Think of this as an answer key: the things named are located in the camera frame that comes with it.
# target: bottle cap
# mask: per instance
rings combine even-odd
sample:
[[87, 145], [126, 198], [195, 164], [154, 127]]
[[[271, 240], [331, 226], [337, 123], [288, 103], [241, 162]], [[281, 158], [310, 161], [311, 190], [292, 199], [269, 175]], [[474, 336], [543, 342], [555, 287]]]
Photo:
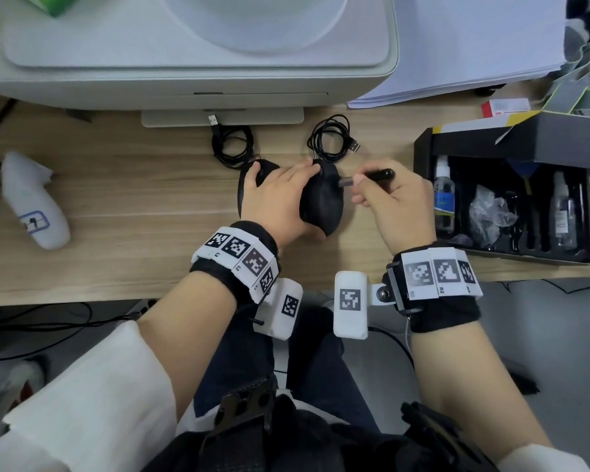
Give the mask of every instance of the bottle cap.
[[560, 197], [568, 197], [570, 193], [568, 192], [568, 185], [566, 185], [566, 179], [564, 178], [564, 173], [560, 170], [555, 172], [553, 175], [553, 182], [555, 182], [555, 195]]
[[448, 166], [448, 156], [441, 155], [437, 158], [437, 168], [435, 169], [435, 178], [448, 177], [450, 178], [450, 167]]

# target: stack of paper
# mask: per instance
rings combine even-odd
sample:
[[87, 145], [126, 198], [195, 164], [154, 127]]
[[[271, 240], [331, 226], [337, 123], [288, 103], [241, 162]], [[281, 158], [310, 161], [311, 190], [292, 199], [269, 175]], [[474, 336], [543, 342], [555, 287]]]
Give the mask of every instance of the stack of paper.
[[566, 0], [394, 0], [400, 58], [372, 108], [540, 78], [564, 59]]

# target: black box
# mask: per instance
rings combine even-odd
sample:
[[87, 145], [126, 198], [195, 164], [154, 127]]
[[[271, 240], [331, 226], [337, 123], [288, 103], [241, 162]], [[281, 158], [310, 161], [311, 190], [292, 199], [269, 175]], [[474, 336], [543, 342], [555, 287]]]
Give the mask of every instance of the black box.
[[[519, 215], [512, 227], [501, 228], [492, 246], [462, 246], [483, 256], [550, 264], [590, 265], [590, 118], [541, 110], [503, 114], [427, 129], [415, 142], [413, 170], [434, 182], [439, 156], [448, 156], [455, 182], [455, 230], [471, 237], [469, 205], [477, 185], [507, 200]], [[525, 181], [507, 159], [540, 164]], [[551, 234], [551, 200], [555, 171], [564, 172], [577, 217], [576, 250], [557, 245]]]

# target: leg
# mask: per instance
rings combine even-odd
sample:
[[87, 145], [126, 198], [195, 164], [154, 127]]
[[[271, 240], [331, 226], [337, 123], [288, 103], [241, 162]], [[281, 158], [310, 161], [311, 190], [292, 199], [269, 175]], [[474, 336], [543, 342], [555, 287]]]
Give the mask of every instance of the leg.
[[289, 341], [286, 387], [293, 397], [352, 425], [380, 432], [342, 359], [343, 342], [332, 333], [332, 311], [302, 309]]
[[227, 393], [273, 374], [273, 341], [253, 331], [236, 315], [229, 324], [194, 396], [194, 412], [203, 416]]

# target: gray floor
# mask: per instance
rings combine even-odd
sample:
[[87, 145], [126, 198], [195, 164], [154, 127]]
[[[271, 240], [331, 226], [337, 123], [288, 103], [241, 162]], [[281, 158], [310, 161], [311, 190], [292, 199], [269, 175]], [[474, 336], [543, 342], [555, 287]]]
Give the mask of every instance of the gray floor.
[[[570, 290], [589, 280], [558, 281]], [[528, 401], [556, 447], [581, 455], [590, 465], [590, 291], [566, 295], [541, 281], [510, 285], [482, 284], [482, 324], [501, 356], [535, 379], [541, 393]], [[92, 303], [94, 317], [110, 318], [129, 311], [136, 301]], [[21, 311], [3, 308], [1, 317]], [[55, 305], [21, 318], [24, 322], [82, 321], [82, 305]], [[373, 308], [370, 324], [397, 332], [404, 341], [404, 318], [392, 308]], [[56, 377], [113, 329], [92, 328], [48, 351], [49, 375]], [[56, 341], [64, 333], [9, 333], [0, 336], [0, 356], [20, 354]], [[285, 371], [287, 350], [275, 341], [275, 369]], [[345, 361], [383, 432], [401, 433], [403, 402], [419, 400], [415, 375], [391, 339], [370, 333], [365, 341], [345, 341]], [[8, 365], [0, 363], [0, 384]], [[278, 380], [284, 383], [283, 374]]]

